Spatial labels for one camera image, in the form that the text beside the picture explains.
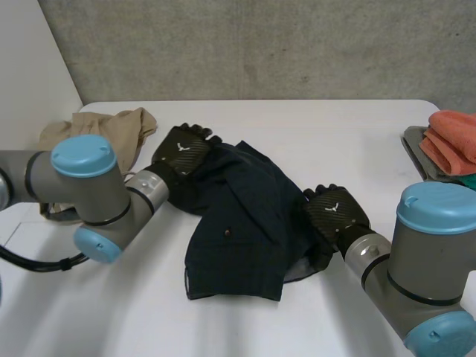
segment silver metal ring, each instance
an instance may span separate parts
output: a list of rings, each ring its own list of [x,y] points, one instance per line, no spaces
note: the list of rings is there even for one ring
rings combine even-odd
[[[155,211],[169,198],[169,189],[164,180],[150,171],[139,171],[128,180],[126,186],[133,187],[146,196]]]
[[[345,254],[345,263],[356,273],[359,279],[362,279],[362,275],[365,269],[375,260],[382,255],[390,253],[392,248],[391,243],[377,233],[367,234],[358,238]]]

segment beige garment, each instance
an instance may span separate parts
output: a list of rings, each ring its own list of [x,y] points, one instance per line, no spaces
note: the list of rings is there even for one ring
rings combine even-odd
[[[106,138],[118,157],[119,169],[128,171],[134,164],[145,139],[155,132],[157,122],[144,108],[125,110],[116,115],[74,113],[70,121],[52,123],[39,136],[38,148],[52,150],[72,136],[96,134]]]

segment concrete wall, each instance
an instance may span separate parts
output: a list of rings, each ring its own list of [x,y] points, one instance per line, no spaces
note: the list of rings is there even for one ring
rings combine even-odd
[[[81,106],[36,1],[1,0],[0,149],[35,147],[46,124]]]
[[[476,112],[474,0],[39,0],[85,103],[418,98]]]

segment white wall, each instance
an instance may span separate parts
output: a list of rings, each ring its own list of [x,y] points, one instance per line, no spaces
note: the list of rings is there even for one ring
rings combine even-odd
[[[82,106],[36,0],[0,1],[0,149],[34,148]]]

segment khaki cloth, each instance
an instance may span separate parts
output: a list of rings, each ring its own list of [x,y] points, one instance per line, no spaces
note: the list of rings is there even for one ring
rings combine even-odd
[[[116,115],[74,113],[71,122],[52,123],[45,127],[39,136],[38,149],[50,151],[61,141],[78,135],[101,135],[111,143],[118,157],[119,170],[125,176],[135,163],[146,138],[156,128],[157,121],[144,108],[126,110]],[[40,204],[40,213],[56,221],[78,220],[76,210],[71,207]]]

